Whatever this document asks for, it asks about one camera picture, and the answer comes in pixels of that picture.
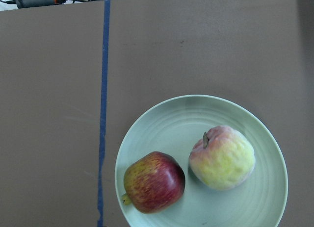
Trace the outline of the yellow-green peach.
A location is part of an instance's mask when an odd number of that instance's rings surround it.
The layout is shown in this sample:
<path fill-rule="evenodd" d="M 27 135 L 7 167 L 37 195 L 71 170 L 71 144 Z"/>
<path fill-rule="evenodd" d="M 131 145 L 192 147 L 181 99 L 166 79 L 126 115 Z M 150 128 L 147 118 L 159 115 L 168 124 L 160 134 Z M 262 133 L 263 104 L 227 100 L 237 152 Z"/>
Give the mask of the yellow-green peach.
<path fill-rule="evenodd" d="M 230 126 L 216 126 L 203 134 L 189 155 L 195 176 L 214 190 L 239 186 L 252 173 L 256 158 L 251 143 Z"/>

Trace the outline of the light green plate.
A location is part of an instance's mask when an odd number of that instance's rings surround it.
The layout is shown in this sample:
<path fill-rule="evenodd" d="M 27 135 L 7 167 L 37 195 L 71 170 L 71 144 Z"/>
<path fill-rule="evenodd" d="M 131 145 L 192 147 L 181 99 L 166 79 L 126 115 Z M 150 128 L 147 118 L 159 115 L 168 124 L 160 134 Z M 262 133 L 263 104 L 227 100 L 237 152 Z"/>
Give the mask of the light green plate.
<path fill-rule="evenodd" d="M 188 95 L 161 102 L 130 127 L 115 186 L 132 227 L 276 227 L 288 178 L 276 140 L 254 115 Z"/>

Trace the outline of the red apple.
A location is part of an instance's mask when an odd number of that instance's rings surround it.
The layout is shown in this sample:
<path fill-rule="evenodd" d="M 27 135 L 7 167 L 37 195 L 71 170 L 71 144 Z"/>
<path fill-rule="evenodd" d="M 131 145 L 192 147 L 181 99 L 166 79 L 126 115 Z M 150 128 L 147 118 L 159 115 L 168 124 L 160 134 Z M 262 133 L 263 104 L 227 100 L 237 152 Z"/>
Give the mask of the red apple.
<path fill-rule="evenodd" d="M 145 214 L 157 213 L 182 197 L 185 175 L 173 157 L 154 151 L 126 169 L 123 184 L 122 204 L 133 204 Z"/>

